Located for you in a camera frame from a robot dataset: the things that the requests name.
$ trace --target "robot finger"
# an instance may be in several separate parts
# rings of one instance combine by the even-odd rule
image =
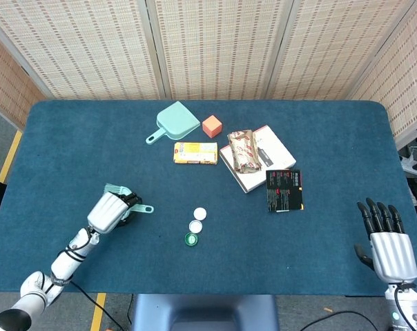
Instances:
[[[405,233],[405,229],[403,228],[402,218],[400,217],[399,212],[397,211],[396,207],[393,205],[388,205],[388,209],[391,212],[394,222],[394,230],[397,233]]]
[[[371,217],[373,218],[376,232],[384,232],[385,229],[383,228],[382,220],[380,219],[379,208],[377,208],[374,201],[371,200],[370,198],[367,198],[367,204],[369,206],[369,209],[371,210]]]
[[[371,216],[369,215],[368,208],[365,207],[365,205],[360,201],[358,202],[358,208],[360,212],[362,213],[363,223],[365,224],[365,230],[367,231],[368,239],[369,239],[369,235],[376,231],[374,230],[373,220],[371,219]]]
[[[393,223],[391,221],[391,216],[389,216],[388,209],[381,202],[377,202],[377,206],[379,207],[380,213],[382,214],[383,227],[388,232],[394,232]]]

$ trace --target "white robotic arm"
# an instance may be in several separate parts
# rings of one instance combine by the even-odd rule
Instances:
[[[0,331],[26,331],[46,307],[55,302],[69,284],[73,273],[99,243],[100,234],[112,231],[127,209],[139,202],[131,193],[104,193],[88,215],[89,226],[81,229],[60,252],[51,266],[51,275],[37,271],[21,285],[21,298],[10,309],[0,313]]]
[[[367,205],[369,209],[358,202],[373,259],[363,252],[360,245],[354,246],[356,254],[381,281],[388,283],[385,298],[393,330],[417,330],[417,292],[413,283],[417,279],[417,266],[411,241],[393,205],[388,206],[388,211],[382,203],[376,205],[369,198]]]

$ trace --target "black card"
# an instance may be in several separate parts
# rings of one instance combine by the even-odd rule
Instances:
[[[300,170],[267,170],[266,199],[270,212],[304,209]]]

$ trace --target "beige partition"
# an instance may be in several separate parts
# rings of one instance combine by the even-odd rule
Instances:
[[[172,98],[255,99],[266,90],[292,0],[148,3]]]
[[[55,98],[160,97],[137,1],[0,1],[0,27]]]
[[[404,0],[302,0],[291,14],[269,86],[273,99],[343,99]]]
[[[417,137],[417,6],[350,97],[378,101],[386,107],[398,148]]]
[[[23,128],[30,107],[42,99],[43,94],[0,43],[0,113]]]

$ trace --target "black wire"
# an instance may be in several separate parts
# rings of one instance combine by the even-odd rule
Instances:
[[[48,289],[45,291],[46,294],[49,293],[49,291],[54,287],[54,284],[50,284],[50,286],[48,287]]]
[[[313,321],[313,322],[307,324],[306,326],[304,326],[302,329],[300,329],[300,331],[304,331],[305,329],[309,328],[313,324],[316,324],[318,322],[324,321],[325,319],[329,319],[329,318],[331,318],[333,316],[336,316],[336,315],[339,315],[339,314],[356,314],[356,315],[359,315],[359,316],[363,317],[364,319],[366,319],[373,326],[373,328],[374,328],[375,331],[379,331],[377,329],[377,327],[374,325],[374,323],[371,322],[371,320],[368,317],[366,317],[365,315],[363,315],[363,314],[361,314],[359,312],[355,312],[353,310],[341,310],[340,312],[334,312],[334,313],[332,313],[332,314],[330,314],[330,315],[328,315],[326,317],[322,317],[321,319],[316,319],[315,321]]]
[[[128,305],[128,309],[127,309],[127,319],[130,325],[132,325],[132,320],[130,319],[130,308],[132,307],[132,303],[133,303],[133,294],[132,294],[132,297],[130,298],[130,305]]]
[[[398,298],[397,298],[397,294],[398,294],[398,292],[399,292],[399,287],[397,286],[397,287],[396,287],[396,290],[394,291],[394,301],[396,302],[397,309],[399,310],[399,313],[402,315],[402,317],[403,317],[403,319],[405,320],[405,322],[407,322],[407,324],[408,324],[409,328],[410,328],[412,331],[416,331],[416,329],[415,329],[415,328],[411,325],[411,323],[408,321],[407,317],[406,317],[406,316],[405,316],[405,314],[403,313],[403,310],[402,310],[402,308],[401,308],[401,306],[400,306],[400,304],[399,304],[399,300],[398,300]]]
[[[44,273],[42,271],[40,271],[40,273],[41,273],[41,275],[43,277],[43,281],[41,281],[41,289],[43,290],[44,289],[44,282],[46,280],[46,276],[44,276]]]
[[[92,239],[92,234],[90,233],[88,228],[84,228],[84,229],[87,232],[87,237],[88,237],[87,242],[84,245],[76,247],[76,248],[65,248],[60,253],[58,253],[58,255],[60,255],[62,252],[74,252],[75,250],[80,250],[82,248],[85,248],[90,243],[90,240]]]
[[[79,287],[79,285],[77,285],[76,283],[74,283],[73,281],[70,281],[70,283],[72,284],[72,285],[74,285],[81,293],[83,293],[85,296],[86,296],[86,298],[87,299],[89,299],[89,301],[90,302],[92,302],[94,305],[96,305],[99,309],[101,309],[102,311],[103,311],[103,313],[104,314],[106,314],[107,315],[107,317],[109,318],[109,319],[111,319],[112,320],[112,322],[113,323],[115,323],[117,326],[118,326],[118,328],[120,328],[121,329],[121,331],[125,331],[125,329],[123,329],[123,327],[118,323],[118,322],[116,322],[116,320],[113,318],[113,317],[111,317],[111,315],[103,308],[103,307],[101,307],[94,299],[92,299],[86,292],[84,292],[84,290],[82,289],[82,288],[80,288]]]

